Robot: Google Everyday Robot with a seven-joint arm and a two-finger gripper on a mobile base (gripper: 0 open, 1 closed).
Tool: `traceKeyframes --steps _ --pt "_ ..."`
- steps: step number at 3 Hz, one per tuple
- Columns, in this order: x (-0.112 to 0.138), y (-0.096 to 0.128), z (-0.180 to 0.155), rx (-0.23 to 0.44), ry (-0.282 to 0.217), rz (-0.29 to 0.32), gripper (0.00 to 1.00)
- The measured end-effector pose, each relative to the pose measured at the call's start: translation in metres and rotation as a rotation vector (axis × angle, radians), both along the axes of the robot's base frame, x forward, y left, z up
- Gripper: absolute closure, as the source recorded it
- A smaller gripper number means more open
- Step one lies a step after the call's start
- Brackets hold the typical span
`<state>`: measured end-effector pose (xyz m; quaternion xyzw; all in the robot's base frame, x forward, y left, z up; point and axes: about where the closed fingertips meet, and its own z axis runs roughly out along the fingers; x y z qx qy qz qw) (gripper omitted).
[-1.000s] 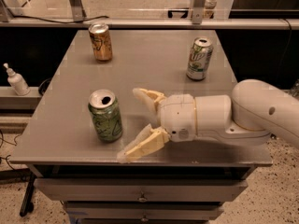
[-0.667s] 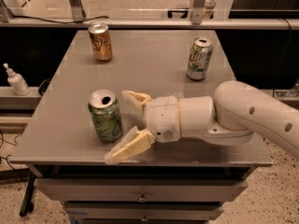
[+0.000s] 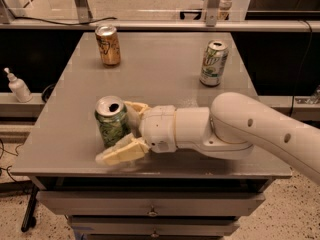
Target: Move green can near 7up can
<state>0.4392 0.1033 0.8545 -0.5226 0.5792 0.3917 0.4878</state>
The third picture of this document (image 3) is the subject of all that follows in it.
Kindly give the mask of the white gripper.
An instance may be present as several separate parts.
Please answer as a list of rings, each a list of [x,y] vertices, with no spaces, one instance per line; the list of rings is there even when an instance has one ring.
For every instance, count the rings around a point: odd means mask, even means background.
[[[120,139],[114,146],[107,148],[95,158],[100,165],[117,165],[144,157],[150,150],[155,153],[171,153],[177,150],[175,142],[175,112],[172,105],[150,106],[141,102],[125,101],[130,116],[139,117],[139,131],[136,138],[132,133]]]

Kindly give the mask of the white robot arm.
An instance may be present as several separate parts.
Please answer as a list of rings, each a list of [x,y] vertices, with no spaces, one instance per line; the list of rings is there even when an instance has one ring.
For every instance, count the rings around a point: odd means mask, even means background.
[[[96,156],[101,165],[134,161],[149,151],[192,149],[220,159],[241,159],[258,146],[320,183],[320,130],[285,116],[240,93],[218,95],[210,107],[149,107],[114,96],[96,111],[120,117],[129,132]]]

